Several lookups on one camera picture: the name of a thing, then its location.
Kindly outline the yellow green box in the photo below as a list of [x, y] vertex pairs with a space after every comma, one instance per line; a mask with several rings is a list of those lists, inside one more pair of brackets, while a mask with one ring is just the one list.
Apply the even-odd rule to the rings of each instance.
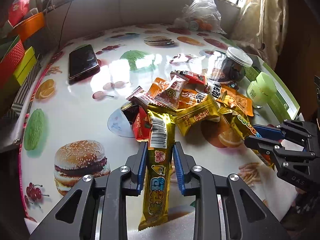
[[29, 75], [36, 61], [37, 59], [35, 57], [34, 48], [33, 47], [28, 48], [25, 51], [22, 61], [20, 62], [20, 64], [17, 66], [17, 68], [13, 73], [15, 80], [18, 82], [20, 86], [26, 80], [27, 76]]

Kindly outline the yellow peanut candy packet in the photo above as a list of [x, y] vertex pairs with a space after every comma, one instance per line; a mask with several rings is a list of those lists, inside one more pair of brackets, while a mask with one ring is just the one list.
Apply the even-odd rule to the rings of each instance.
[[177, 113], [175, 124], [180, 134], [185, 136], [189, 129], [203, 120], [220, 121], [219, 106], [212, 95], [208, 94], [200, 103]]

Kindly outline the green cream jar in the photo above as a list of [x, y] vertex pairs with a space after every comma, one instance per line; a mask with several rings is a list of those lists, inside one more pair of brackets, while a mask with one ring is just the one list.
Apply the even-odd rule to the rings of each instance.
[[249, 84], [246, 94], [252, 100], [253, 107], [259, 109], [268, 103], [276, 91], [277, 88], [272, 77], [260, 72], [256, 79]]

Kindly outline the green white cardboard box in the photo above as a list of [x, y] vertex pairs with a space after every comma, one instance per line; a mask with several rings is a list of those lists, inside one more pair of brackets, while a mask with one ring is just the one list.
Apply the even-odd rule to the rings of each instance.
[[300, 105], [279, 76], [257, 55], [250, 54], [253, 61], [245, 68], [245, 77], [249, 80], [246, 95], [255, 108], [270, 107], [277, 119], [294, 120]]

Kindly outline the long yellow snack bar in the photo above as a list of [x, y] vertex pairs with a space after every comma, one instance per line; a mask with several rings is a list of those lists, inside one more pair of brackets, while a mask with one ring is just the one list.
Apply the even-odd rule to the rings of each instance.
[[176, 112], [167, 107], [149, 105], [147, 114], [151, 129], [139, 231], [168, 221], [172, 148], [175, 143]]

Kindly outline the red black date packet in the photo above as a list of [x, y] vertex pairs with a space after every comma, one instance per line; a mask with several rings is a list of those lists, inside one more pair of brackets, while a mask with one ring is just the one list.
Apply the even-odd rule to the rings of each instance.
[[206, 85], [207, 79], [204, 75], [196, 74], [194, 72], [190, 72], [187, 70], [176, 70], [172, 71], [170, 73], [170, 76], [180, 76], [181, 78], [188, 80], [191, 84], [197, 84], [197, 85]]

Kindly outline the dark brown candy packet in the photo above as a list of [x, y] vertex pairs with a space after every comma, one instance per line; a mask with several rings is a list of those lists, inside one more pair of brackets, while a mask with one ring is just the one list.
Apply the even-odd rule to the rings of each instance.
[[132, 126], [139, 113], [139, 105], [132, 102], [127, 102], [121, 106], [120, 110], [127, 118], [129, 124]]

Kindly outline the white orange konjac packet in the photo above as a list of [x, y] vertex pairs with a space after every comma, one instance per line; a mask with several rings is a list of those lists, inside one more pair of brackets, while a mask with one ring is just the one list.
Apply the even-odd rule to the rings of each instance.
[[234, 108], [238, 107], [247, 116], [253, 116], [252, 100], [240, 94], [237, 90], [217, 81], [207, 80], [207, 92], [220, 103]]

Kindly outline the red gold candy packet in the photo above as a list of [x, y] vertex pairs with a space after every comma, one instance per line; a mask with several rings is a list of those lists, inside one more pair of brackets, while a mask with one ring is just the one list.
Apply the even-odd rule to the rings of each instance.
[[151, 124], [149, 122], [149, 116], [146, 111], [141, 106], [139, 106], [138, 114], [132, 126], [135, 139], [138, 142], [148, 141], [150, 129]]

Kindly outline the clear jar white lid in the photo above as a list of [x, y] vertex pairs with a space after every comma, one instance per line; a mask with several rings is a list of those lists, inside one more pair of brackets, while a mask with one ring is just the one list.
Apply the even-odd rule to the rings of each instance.
[[253, 60], [242, 49], [228, 47], [225, 52], [215, 50], [208, 58], [206, 77], [220, 83], [241, 81], [246, 68], [252, 64]]

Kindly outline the black smartphone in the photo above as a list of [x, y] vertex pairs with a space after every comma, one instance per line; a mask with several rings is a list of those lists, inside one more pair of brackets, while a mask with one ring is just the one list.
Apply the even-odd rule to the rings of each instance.
[[85, 44], [69, 53], [69, 81], [79, 79], [99, 68], [99, 62], [91, 44]]

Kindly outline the striped black white box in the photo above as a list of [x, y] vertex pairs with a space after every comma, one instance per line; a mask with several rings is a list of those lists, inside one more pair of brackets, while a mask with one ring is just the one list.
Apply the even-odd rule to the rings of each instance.
[[19, 89], [16, 98], [13, 101], [13, 104], [10, 109], [10, 114], [12, 118], [18, 118], [21, 114], [24, 102], [27, 98], [27, 95], [29, 93], [29, 90], [31, 89], [39, 71], [41, 70], [41, 64], [38, 60], [36, 60], [36, 63], [32, 67], [31, 71], [27, 75], [27, 78], [22, 83], [21, 88]]

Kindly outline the clear plastic bag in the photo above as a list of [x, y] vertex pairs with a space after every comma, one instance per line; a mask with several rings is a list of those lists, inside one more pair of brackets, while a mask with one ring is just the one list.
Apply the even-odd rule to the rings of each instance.
[[225, 35], [221, 28], [222, 16], [214, 0], [192, 0], [182, 9], [182, 16], [174, 20], [175, 28], [208, 31]]

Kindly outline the orange konjac snack packet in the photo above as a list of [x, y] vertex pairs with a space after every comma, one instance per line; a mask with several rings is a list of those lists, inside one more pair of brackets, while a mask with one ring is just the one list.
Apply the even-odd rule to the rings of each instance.
[[166, 81], [160, 77], [157, 77], [153, 81], [147, 94], [149, 96], [151, 96], [152, 98], [155, 98], [159, 93], [163, 92], [168, 87], [168, 85], [169, 85], [168, 81]]

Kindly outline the cream patterned curtain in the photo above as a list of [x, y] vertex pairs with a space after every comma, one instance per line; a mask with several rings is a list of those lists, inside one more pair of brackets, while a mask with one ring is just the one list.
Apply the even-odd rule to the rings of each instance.
[[287, 26], [288, 0], [245, 0], [230, 38], [274, 69], [285, 42]]

